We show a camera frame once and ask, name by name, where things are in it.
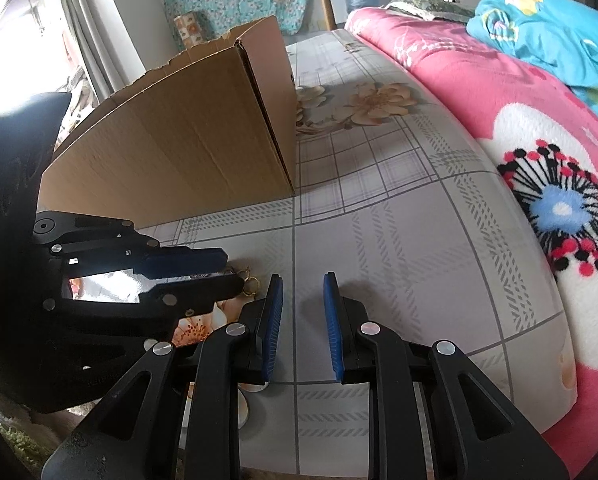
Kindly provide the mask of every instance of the cardboard flap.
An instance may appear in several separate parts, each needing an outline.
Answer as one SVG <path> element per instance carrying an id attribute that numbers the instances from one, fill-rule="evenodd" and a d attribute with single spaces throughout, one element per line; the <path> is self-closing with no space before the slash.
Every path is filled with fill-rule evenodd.
<path id="1" fill-rule="evenodd" d="M 295 186 L 297 94 L 277 19 L 274 16 L 263 18 L 256 27 L 240 35 L 238 41 L 247 54 L 253 83 L 275 133 L 287 176 Z"/>
<path id="2" fill-rule="evenodd" d="M 129 99 L 132 99 L 139 92 L 142 92 L 161 81 L 163 78 L 175 73 L 182 68 L 186 68 L 191 63 L 198 62 L 211 54 L 216 54 L 226 48 L 234 45 L 234 42 L 244 32 L 252 28 L 254 25 L 262 20 L 255 22 L 244 23 L 228 30 L 223 36 L 216 40 L 207 41 L 190 47 L 183 52 L 180 52 L 175 57 L 170 59 L 165 65 L 149 70 L 139 79 L 135 80 L 131 85 L 114 92 L 110 97 L 103 100 L 76 128 L 68 134 L 53 154 L 53 160 L 61 155 L 68 146 L 70 146 L 76 139 L 81 137 L 85 132 L 92 128 L 98 121 L 111 113 L 119 105 L 124 104 Z"/>
<path id="3" fill-rule="evenodd" d="M 291 193 L 233 46 L 98 121 L 44 172 L 39 198 L 51 209 L 132 218 L 140 228 Z"/>

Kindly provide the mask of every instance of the pink blanket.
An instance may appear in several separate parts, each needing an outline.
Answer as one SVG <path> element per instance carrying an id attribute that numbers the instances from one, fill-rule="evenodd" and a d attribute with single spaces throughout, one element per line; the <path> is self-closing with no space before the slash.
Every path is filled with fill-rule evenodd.
<path id="1" fill-rule="evenodd" d="M 361 9 L 346 29 L 428 87 L 498 167 L 552 265 L 578 399 L 544 437 L 576 476 L 598 451 L 598 117 L 559 80 L 451 22 Z"/>

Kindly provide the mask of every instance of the bed sheet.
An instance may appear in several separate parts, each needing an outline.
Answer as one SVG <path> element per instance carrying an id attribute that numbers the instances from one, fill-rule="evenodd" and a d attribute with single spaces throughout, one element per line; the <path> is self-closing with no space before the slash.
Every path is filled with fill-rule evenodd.
<path id="1" fill-rule="evenodd" d="M 284 280 L 275 370 L 264 391 L 244 393 L 241 464 L 367 474 L 368 389 L 336 382 L 328 271 L 371 319 L 409 341 L 454 341 L 536 427 L 553 425 L 576 399 L 568 325 L 495 166 L 430 92 L 351 34 L 287 52 L 301 88 L 297 195 L 142 230 L 162 245 L 221 247 L 263 287 L 272 273 Z M 102 301 L 150 288 L 115 274 L 82 289 Z"/>
<path id="2" fill-rule="evenodd" d="M 598 117 L 561 81 L 462 25 L 361 9 L 346 29 L 409 70 L 497 165 L 552 265 L 578 400 L 544 437 L 578 474 L 598 451 Z"/>

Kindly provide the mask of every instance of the flower print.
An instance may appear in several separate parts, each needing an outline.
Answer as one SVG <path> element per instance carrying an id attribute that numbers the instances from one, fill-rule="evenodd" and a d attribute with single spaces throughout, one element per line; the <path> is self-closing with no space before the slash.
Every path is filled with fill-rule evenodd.
<path id="1" fill-rule="evenodd" d="M 217 306 L 223 311 L 226 317 L 226 323 L 233 323 L 239 319 L 241 310 L 246 303 L 252 301 L 251 296 L 240 294 L 230 300 L 218 301 Z"/>
<path id="2" fill-rule="evenodd" d="M 298 86 L 297 90 L 297 122 L 299 112 L 307 108 L 316 108 L 326 100 L 323 95 L 326 89 L 323 86 Z"/>
<path id="3" fill-rule="evenodd" d="M 531 16 L 539 12 L 537 3 L 543 0 L 505 0 L 507 5 L 514 5 L 521 10 L 526 16 Z"/>
<path id="4" fill-rule="evenodd" d="M 530 204 L 529 210 L 542 232 L 560 230 L 575 235 L 592 218 L 585 209 L 584 196 L 580 192 L 554 184 L 543 188 L 541 197 Z"/>
<path id="5" fill-rule="evenodd" d="M 346 26 L 346 30 L 349 30 L 352 34 L 354 34 L 355 36 L 358 36 L 359 34 L 361 34 L 364 30 L 365 27 L 368 26 L 368 24 L 370 23 L 370 19 L 367 18 L 365 20 L 353 20 L 352 19 L 353 15 L 350 14 L 350 16 L 348 16 L 348 23 L 350 23 L 349 27 Z"/>
<path id="6" fill-rule="evenodd" d="M 498 170 L 514 193 L 555 271 L 598 272 L 598 176 L 559 146 L 506 152 Z"/>
<path id="7" fill-rule="evenodd" d="M 344 44 L 343 47 L 350 54 L 355 54 L 361 50 L 362 46 L 363 45 L 361 43 L 359 43 L 358 41 L 352 41 L 351 43 Z"/>
<path id="8" fill-rule="evenodd" d="M 210 314 L 180 319 L 172 335 L 172 343 L 177 347 L 201 343 L 213 330 L 226 324 L 226 315 L 215 303 Z"/>
<path id="9" fill-rule="evenodd" d="M 492 40 L 516 42 L 519 39 L 518 25 L 501 9 L 489 9 L 484 12 L 481 24 Z"/>
<path id="10" fill-rule="evenodd" d="M 335 110 L 333 117 L 339 121 L 348 118 L 361 126 L 376 126 L 391 115 L 407 115 L 408 106 L 417 104 L 410 89 L 401 83 L 392 83 L 377 88 L 376 83 L 357 86 L 357 93 L 350 98 L 350 104 Z"/>
<path id="11" fill-rule="evenodd" d="M 312 121 L 297 123 L 297 133 L 306 135 L 331 134 L 345 127 L 345 122 L 336 121 L 332 117 L 329 117 L 317 123 L 313 123 Z"/>
<path id="12" fill-rule="evenodd" d="M 514 175 L 525 179 L 530 186 L 533 184 L 524 177 L 524 172 L 531 175 L 533 181 L 537 181 L 538 177 L 532 169 L 541 175 L 544 183 L 546 176 L 538 165 L 533 163 L 530 167 L 524 160 L 516 158 L 516 149 L 523 148 L 527 152 L 525 158 L 530 161 L 541 160 L 544 170 L 547 160 L 555 159 L 556 163 L 550 162 L 550 166 L 554 167 L 556 164 L 557 169 L 563 167 L 564 170 L 572 170 L 569 167 L 569 163 L 572 163 L 582 171 L 576 172 L 575 188 L 584 188 L 584 208 L 592 217 L 585 225 L 585 230 L 575 235 L 540 232 L 537 229 L 534 232 L 556 275 L 556 286 L 567 315 L 567 326 L 572 334 L 576 362 L 598 370 L 598 155 L 592 158 L 591 152 L 595 146 L 598 147 L 595 137 L 598 136 L 598 129 L 593 129 L 593 134 L 588 129 L 581 131 L 581 126 L 574 123 L 571 128 L 567 129 L 532 106 L 510 103 L 504 105 L 497 113 L 492 126 L 492 138 L 478 141 L 493 161 L 519 163 L 520 170 L 513 165 L 514 173 L 504 173 L 504 179 L 508 186 L 514 188 L 512 193 L 517 202 L 521 199 L 520 203 L 529 198 L 524 196 L 527 187 L 517 182 Z M 551 144 L 559 149 L 560 155 L 557 156 L 556 152 L 553 152 Z M 549 150 L 547 158 L 541 155 L 540 148 L 543 153 L 546 153 L 543 148 Z M 567 179 L 564 176 L 560 185 L 554 184 L 563 189 L 572 189 L 572 176 Z M 561 381 L 566 388 L 573 384 L 574 379 L 570 373 L 573 371 L 572 365 L 566 364 L 570 361 L 570 357 L 563 356 Z M 574 401 L 576 388 L 569 391 Z"/>
<path id="13" fill-rule="evenodd" d="M 84 280 L 82 278 L 71 278 L 68 280 L 73 300 L 78 300 L 84 293 Z"/>

